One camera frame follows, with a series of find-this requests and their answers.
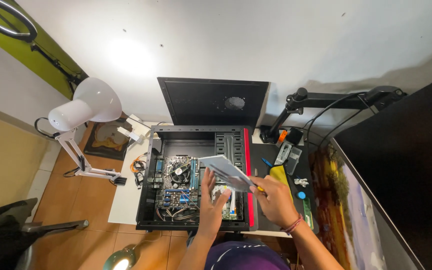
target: blue bottle cap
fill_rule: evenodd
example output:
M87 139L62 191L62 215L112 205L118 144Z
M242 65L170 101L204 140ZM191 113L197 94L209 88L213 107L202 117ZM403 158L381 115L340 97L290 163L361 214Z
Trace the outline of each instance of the blue bottle cap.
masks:
M303 200L304 198L306 198L306 194L303 191L300 191L297 193L297 197Z

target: person's right hand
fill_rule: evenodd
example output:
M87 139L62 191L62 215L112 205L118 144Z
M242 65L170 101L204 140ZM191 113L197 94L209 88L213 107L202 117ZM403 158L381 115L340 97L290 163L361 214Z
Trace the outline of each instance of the person's right hand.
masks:
M299 214L293 205L290 188L287 185L269 175L264 179L255 176L249 178L267 194L266 197L254 186L249 187L269 221L286 230L298 220Z

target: orange floor tile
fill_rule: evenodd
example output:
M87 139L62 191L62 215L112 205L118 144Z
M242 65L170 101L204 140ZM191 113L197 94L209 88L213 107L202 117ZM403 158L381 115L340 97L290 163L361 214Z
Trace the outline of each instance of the orange floor tile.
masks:
M83 150L93 123L79 144ZM122 161L86 155L94 168L121 170ZM63 173L76 167L69 155L61 150L51 177L34 216L34 222L58 224L88 220L84 230L71 230L45 236L34 245L35 269L86 270L102 269L105 260L127 245L136 245L140 259L133 269L175 270L186 251L186 231L136 230L135 225L109 223L116 187L105 179L94 177L63 177ZM270 247L279 249L276 238L261 239Z

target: hand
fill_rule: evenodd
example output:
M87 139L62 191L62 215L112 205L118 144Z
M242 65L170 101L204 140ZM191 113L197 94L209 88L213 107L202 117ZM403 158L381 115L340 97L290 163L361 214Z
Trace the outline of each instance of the hand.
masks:
M199 227L196 236L211 240L211 243L216 239L216 234L219 231L219 227L221 227L223 219L221 211L223 210L223 206L231 195L231 190L226 189L212 203L211 192L215 187L215 182L214 171L206 168L201 181L201 208L199 210Z
M249 178L263 188L267 194L266 197L254 186L249 187L269 221L286 230L298 220L299 214L294 208L290 188L287 185L269 175L266 175L264 179L255 176L249 176Z

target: red case trim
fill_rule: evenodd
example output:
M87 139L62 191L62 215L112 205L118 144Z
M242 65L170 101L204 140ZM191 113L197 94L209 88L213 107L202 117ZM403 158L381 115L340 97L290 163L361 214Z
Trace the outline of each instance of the red case trim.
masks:
M244 129L244 157L246 160L246 175L251 176L251 159L249 156L249 131ZM253 208L253 194L248 192L249 227L255 225L255 213Z

